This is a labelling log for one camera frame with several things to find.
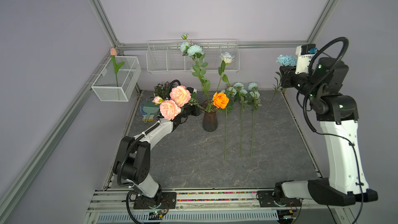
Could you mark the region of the small blue carnation stem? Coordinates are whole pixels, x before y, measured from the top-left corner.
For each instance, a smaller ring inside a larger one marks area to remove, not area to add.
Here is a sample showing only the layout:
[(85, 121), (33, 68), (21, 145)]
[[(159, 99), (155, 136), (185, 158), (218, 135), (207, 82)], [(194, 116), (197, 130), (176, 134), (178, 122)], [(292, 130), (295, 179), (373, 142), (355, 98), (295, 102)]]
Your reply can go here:
[[(280, 66), (296, 66), (296, 62), (297, 62), (297, 57), (296, 56), (287, 56), (287, 55), (280, 55), (276, 62), (278, 64), (280, 64)], [(278, 95), (279, 93), (285, 94), (285, 92), (287, 91), (287, 88), (282, 88), (281, 84), (280, 84), (280, 80), (281, 80), (281, 74), (280, 72), (276, 72), (276, 74), (279, 76), (279, 79), (275, 77), (276, 79), (276, 84), (273, 85), (273, 89), (274, 89), (274, 95), (272, 96), (268, 107), (270, 107), (274, 97), (276, 95)]]

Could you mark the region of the teal rose branch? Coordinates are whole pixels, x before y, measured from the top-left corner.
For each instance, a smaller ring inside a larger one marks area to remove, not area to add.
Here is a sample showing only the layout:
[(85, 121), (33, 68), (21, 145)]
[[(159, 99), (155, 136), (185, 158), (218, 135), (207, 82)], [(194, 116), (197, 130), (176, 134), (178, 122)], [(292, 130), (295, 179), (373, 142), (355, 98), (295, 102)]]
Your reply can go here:
[(255, 82), (251, 82), (248, 85), (249, 96), (251, 99), (252, 105), (252, 129), (251, 129), (251, 142), (250, 142), (250, 159), (252, 159), (253, 150), (254, 150), (254, 139), (255, 139), (255, 116), (256, 111), (261, 105), (260, 93), (259, 93), (259, 86)]
[(225, 145), (224, 145), (224, 162), (227, 161), (228, 153), (228, 115), (233, 109), (234, 99), (236, 95), (236, 89), (232, 85), (228, 85), (227, 89), (224, 91), (229, 99), (229, 102), (225, 109)]
[(233, 85), (234, 89), (237, 91), (235, 97), (237, 100), (239, 100), (240, 103), (240, 150), (239, 150), (239, 156), (242, 158), (243, 157), (243, 115), (245, 111), (245, 107), (247, 105), (247, 90), (245, 89), (245, 86), (243, 83), (237, 82)]

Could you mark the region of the dark ribbed glass vase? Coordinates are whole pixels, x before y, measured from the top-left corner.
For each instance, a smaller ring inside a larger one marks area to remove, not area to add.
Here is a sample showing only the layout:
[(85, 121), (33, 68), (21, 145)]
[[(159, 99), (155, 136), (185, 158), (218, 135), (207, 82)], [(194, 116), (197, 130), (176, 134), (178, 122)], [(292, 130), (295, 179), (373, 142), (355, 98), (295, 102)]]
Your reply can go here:
[(218, 127), (217, 108), (211, 104), (209, 112), (204, 112), (202, 127), (207, 132), (213, 132)]

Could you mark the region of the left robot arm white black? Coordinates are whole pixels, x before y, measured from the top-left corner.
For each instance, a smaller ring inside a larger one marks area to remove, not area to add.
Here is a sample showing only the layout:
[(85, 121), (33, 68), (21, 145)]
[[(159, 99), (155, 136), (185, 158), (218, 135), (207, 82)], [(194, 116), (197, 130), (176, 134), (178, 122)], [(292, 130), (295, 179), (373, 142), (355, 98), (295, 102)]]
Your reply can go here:
[(121, 141), (113, 165), (113, 174), (119, 187), (129, 187), (144, 206), (158, 207), (162, 202), (162, 188), (150, 175), (151, 150), (165, 136), (175, 131), (189, 116), (199, 116), (201, 110), (187, 105), (173, 120), (160, 118), (142, 133)]

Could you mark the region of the white rose stem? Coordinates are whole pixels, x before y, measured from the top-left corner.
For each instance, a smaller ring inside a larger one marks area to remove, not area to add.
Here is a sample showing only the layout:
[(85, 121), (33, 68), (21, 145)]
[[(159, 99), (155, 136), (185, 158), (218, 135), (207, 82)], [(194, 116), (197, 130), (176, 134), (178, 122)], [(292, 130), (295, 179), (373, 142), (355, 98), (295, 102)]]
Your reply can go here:
[(229, 52), (224, 52), (220, 54), (221, 64), (218, 68), (218, 74), (220, 76), (219, 83), (216, 91), (219, 91), (221, 82), (226, 83), (227, 86), (230, 85), (229, 78), (226, 75), (226, 67), (234, 61), (235, 56), (231, 55)]

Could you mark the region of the orange rose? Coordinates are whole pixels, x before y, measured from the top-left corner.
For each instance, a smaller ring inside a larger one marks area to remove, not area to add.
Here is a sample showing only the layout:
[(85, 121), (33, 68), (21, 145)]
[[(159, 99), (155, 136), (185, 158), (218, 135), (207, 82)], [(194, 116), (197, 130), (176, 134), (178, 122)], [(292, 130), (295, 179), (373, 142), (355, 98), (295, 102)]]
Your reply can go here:
[(224, 92), (215, 93), (212, 99), (213, 105), (216, 108), (225, 109), (229, 103), (229, 98)]

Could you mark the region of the pink rose branch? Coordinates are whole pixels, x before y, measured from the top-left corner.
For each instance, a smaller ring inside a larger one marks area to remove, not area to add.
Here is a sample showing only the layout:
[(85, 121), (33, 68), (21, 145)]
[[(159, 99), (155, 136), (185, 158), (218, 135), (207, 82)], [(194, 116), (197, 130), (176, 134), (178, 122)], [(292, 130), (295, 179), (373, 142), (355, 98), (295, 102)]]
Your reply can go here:
[(201, 108), (198, 107), (195, 99), (190, 99), (189, 92), (182, 85), (171, 89), (169, 100), (155, 96), (152, 102), (159, 105), (161, 116), (170, 121), (176, 120), (178, 117), (187, 118), (201, 114)]

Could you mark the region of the potted green plant white pot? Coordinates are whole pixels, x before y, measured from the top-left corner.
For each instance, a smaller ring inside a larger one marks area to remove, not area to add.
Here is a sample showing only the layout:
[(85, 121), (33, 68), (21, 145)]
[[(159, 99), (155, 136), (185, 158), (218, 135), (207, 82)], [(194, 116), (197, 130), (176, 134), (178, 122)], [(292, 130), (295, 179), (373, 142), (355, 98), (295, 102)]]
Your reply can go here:
[(170, 99), (171, 89), (174, 87), (172, 83), (162, 82), (154, 87), (154, 96), (159, 96), (163, 100)]

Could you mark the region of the blue green hand fan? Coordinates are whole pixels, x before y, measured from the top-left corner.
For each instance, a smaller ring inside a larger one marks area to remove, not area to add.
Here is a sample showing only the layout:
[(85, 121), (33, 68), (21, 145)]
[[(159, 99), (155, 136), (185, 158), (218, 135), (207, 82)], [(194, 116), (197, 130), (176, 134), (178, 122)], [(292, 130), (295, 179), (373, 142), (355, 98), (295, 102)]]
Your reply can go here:
[(152, 122), (155, 115), (159, 112), (159, 105), (156, 105), (152, 101), (146, 101), (141, 105), (141, 114), (143, 116), (143, 122)]

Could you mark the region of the white vent grille strip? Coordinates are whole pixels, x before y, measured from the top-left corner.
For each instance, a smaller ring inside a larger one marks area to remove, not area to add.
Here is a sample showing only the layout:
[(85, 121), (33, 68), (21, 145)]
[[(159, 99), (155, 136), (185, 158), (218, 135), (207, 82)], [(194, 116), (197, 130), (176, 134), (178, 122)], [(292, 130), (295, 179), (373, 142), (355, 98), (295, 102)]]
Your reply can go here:
[(134, 212), (133, 216), (142, 224), (149, 223), (233, 223), (244, 221), (277, 221), (276, 210), (251, 211), (171, 211), (161, 220), (155, 219), (149, 212)]

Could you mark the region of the pink tulip bud stem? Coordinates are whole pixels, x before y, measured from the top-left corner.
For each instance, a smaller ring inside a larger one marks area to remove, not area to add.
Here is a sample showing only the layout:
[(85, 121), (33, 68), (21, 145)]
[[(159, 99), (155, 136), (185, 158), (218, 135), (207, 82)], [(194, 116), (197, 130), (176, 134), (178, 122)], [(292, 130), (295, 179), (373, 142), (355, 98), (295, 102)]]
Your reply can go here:
[(125, 62), (120, 62), (117, 63), (116, 61), (116, 56), (118, 55), (117, 50), (115, 48), (111, 48), (110, 49), (110, 57), (111, 57), (111, 61), (114, 67), (114, 74), (115, 74), (115, 78), (116, 78), (116, 85), (117, 87), (119, 86), (119, 82), (118, 82), (118, 72), (119, 70), (123, 67), (123, 65), (125, 64)]

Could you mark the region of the white mesh side basket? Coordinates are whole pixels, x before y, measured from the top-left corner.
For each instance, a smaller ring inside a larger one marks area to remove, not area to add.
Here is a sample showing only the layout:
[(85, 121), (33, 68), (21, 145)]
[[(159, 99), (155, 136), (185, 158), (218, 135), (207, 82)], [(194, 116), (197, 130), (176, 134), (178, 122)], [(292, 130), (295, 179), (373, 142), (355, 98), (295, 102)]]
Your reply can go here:
[(91, 89), (102, 102), (128, 102), (141, 72), (138, 57), (110, 57), (92, 83)]

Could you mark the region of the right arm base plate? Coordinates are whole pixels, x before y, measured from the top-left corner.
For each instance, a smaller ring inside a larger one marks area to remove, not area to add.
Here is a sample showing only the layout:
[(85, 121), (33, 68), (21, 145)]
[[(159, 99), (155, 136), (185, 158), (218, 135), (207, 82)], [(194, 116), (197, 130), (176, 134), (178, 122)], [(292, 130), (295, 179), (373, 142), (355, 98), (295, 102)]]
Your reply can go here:
[(260, 207), (293, 207), (299, 208), (302, 205), (300, 199), (277, 198), (273, 190), (259, 190), (256, 193), (256, 199)]

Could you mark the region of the aluminium front rail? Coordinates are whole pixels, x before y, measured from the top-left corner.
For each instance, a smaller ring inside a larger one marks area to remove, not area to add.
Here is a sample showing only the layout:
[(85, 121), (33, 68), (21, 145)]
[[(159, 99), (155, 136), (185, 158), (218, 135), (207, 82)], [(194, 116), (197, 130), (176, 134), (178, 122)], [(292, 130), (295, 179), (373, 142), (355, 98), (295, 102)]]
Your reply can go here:
[[(204, 211), (204, 210), (260, 210), (287, 209), (297, 211), (304, 209), (322, 209), (313, 200), (289, 200), (281, 206), (273, 202), (271, 188), (241, 189), (172, 189), (163, 190), (165, 195), (176, 194), (172, 211)], [(96, 191), (85, 210), (86, 213), (125, 212), (127, 190), (116, 189)]]

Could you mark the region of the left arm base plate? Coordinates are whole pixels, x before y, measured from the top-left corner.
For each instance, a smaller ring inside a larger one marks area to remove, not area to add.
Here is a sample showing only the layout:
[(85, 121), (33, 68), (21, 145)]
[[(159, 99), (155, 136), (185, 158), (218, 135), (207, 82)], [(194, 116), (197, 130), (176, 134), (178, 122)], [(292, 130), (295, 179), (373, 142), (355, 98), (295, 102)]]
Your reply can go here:
[(138, 196), (134, 200), (134, 209), (175, 209), (177, 203), (177, 193), (162, 192), (156, 194), (154, 198)]

